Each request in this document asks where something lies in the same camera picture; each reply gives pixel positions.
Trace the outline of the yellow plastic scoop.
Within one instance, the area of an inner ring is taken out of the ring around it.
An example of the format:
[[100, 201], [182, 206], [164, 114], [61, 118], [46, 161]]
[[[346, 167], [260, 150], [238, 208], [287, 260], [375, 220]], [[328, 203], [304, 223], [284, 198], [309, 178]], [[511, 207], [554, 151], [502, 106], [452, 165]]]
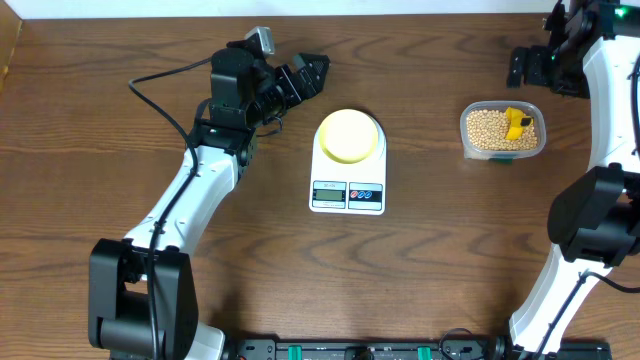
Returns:
[[505, 111], [507, 120], [509, 121], [509, 128], [506, 133], [505, 139], [509, 141], [516, 141], [522, 137], [526, 128], [530, 127], [534, 118], [526, 115], [522, 110], [517, 108], [508, 107]]

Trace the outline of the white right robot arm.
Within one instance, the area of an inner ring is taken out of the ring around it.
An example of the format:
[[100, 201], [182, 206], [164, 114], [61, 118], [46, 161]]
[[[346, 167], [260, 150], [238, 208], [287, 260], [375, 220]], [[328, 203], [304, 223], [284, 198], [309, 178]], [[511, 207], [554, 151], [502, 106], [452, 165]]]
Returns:
[[557, 358], [590, 291], [639, 252], [639, 5], [558, 1], [543, 28], [547, 45], [512, 51], [507, 85], [589, 100], [590, 158], [551, 205], [546, 263], [492, 359]]

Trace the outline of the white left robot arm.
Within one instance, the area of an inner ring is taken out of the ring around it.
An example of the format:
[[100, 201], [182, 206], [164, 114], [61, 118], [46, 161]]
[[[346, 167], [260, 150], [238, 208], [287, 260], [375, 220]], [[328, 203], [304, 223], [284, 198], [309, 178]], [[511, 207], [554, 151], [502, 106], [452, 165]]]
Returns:
[[89, 257], [88, 339], [113, 359], [230, 359], [223, 331], [199, 320], [191, 257], [216, 208], [257, 148], [258, 128], [318, 95], [331, 61], [299, 53], [272, 67], [267, 51], [232, 42], [206, 59], [211, 96], [196, 110], [175, 178], [121, 240]]

